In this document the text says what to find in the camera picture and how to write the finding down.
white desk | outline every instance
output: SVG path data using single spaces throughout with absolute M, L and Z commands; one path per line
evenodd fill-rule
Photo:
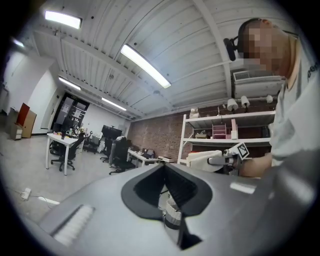
M 65 157 L 64 157 L 64 175 L 67 175 L 67 166 L 68 166 L 68 154 L 70 145 L 75 143 L 78 139 L 77 138 L 66 138 L 61 139 L 61 135 L 55 135 L 53 133 L 48 133 L 48 140 L 46 143 L 46 152 L 45 152 L 45 168 L 49 169 L 49 150 L 50 150 L 50 142 L 56 141 L 63 145 L 65 145 Z
M 140 159 L 142 161 L 142 166 L 145 166 L 146 162 L 154 162 L 155 163 L 156 161 L 158 161 L 158 159 L 156 159 L 156 158 L 145 158 L 140 153 L 132 151 L 131 149 L 128 149 L 128 156 L 126 159 L 127 161 L 129 160 L 130 155 Z

concrete floor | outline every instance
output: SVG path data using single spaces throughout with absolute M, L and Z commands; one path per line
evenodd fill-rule
M 46 169 L 47 136 L 33 136 L 21 140 L 12 140 L 9 135 L 0 131 L 0 164 L 3 183 L 12 198 L 13 204 L 20 213 L 38 223 L 46 212 L 50 210 L 45 201 L 38 197 L 30 197 L 22 201 L 20 192 L 31 189 L 31 196 L 43 196 L 47 199 L 61 202 L 83 186 L 109 177 L 108 163 L 103 163 L 100 157 L 104 154 L 79 152 L 76 154 L 73 165 L 75 170 L 68 167 L 67 176 L 59 171 L 59 163 Z M 56 155 L 49 154 L 49 159 L 57 159 Z

metal shelving unit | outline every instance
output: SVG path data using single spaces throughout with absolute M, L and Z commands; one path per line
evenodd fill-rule
M 231 126 L 231 120 L 235 119 L 238 128 L 263 127 L 271 124 L 275 119 L 275 111 L 252 112 L 241 114 L 226 114 L 209 117 L 199 117 L 187 119 L 187 115 L 183 116 L 183 125 L 181 131 L 181 140 L 178 155 L 178 164 L 186 163 L 182 159 L 182 152 L 187 143 L 191 146 L 208 146 L 208 147 L 232 147 L 240 142 L 245 143 L 247 147 L 263 147 L 270 145 L 270 138 L 245 138 L 245 139 L 206 139 L 192 138 L 197 130 L 212 129 L 212 125 L 220 125 L 221 123 Z M 192 126 L 192 134 L 189 138 L 185 138 L 186 124 Z

brick wall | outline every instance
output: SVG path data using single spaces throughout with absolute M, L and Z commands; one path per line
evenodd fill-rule
M 267 104 L 265 101 L 250 102 L 249 112 L 261 112 L 271 111 L 275 108 L 276 102 Z M 226 109 L 220 110 L 222 115 L 231 114 Z M 157 156 L 170 157 L 177 161 L 179 154 L 179 146 L 181 139 L 181 131 L 183 125 L 184 114 L 189 117 L 190 111 L 155 117 L 152 119 L 132 122 L 128 132 L 128 139 L 132 141 L 132 144 L 138 146 L 140 149 L 152 149 Z M 216 106 L 206 107 L 199 109 L 201 117 L 216 116 L 218 114 L 218 108 Z M 236 114 L 244 113 L 243 108 L 239 108 L 235 111 Z M 192 133 L 192 127 L 187 124 L 185 126 L 185 137 L 189 137 Z M 239 129 L 240 138 L 257 138 L 257 134 L 261 134 L 259 128 L 245 128 Z M 187 143 L 183 148 L 182 158 L 186 158 L 190 152 L 190 144 Z M 193 150 L 206 151 L 206 150 L 221 150 L 222 148 L 213 147 L 193 147 Z M 257 157 L 264 155 L 264 153 L 270 151 L 270 147 L 250 148 L 250 156 Z

air conditioner unit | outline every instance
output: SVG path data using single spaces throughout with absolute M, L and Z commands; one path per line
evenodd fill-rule
M 285 83 L 282 76 L 264 70 L 239 71 L 232 75 L 235 98 L 275 96 Z

